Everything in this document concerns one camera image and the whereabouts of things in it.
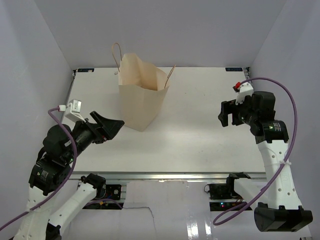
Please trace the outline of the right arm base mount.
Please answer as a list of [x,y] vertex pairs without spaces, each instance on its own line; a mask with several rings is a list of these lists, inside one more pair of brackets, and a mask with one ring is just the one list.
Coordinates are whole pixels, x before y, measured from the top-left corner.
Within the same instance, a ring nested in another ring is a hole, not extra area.
[[206,184],[203,190],[209,196],[211,212],[223,212],[235,206],[246,204],[240,195],[229,191],[226,183]]

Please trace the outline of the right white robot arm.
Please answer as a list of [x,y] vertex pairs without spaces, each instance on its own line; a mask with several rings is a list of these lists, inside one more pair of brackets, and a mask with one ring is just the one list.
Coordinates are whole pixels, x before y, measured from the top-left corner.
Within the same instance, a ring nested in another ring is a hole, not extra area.
[[236,200],[240,196],[245,203],[236,206],[233,215],[218,222],[222,225],[248,208],[253,209],[254,222],[260,232],[297,232],[313,221],[310,210],[305,210],[298,197],[288,160],[291,148],[286,124],[275,119],[276,98],[273,93],[255,91],[239,99],[223,101],[218,119],[223,127],[247,124],[255,137],[262,156],[267,184],[259,189],[246,174],[229,175],[226,195]]

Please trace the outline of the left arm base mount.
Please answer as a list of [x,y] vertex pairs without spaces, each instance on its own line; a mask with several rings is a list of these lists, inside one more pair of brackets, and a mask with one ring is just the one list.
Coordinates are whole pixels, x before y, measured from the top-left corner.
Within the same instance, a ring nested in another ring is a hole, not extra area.
[[120,184],[107,184],[104,196],[93,199],[87,203],[83,209],[86,210],[121,210],[123,203],[121,202],[122,186]]

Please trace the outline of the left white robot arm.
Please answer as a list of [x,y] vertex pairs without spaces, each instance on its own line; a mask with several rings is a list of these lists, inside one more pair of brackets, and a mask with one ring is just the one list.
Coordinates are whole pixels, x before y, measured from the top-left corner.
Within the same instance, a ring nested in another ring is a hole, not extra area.
[[105,200],[105,178],[90,173],[62,207],[52,212],[60,189],[70,178],[77,157],[91,144],[112,140],[124,126],[123,120],[108,119],[96,111],[88,119],[77,120],[73,128],[57,122],[51,127],[38,152],[29,177],[26,211],[18,216],[21,225],[15,240],[60,240],[73,218],[86,205]]

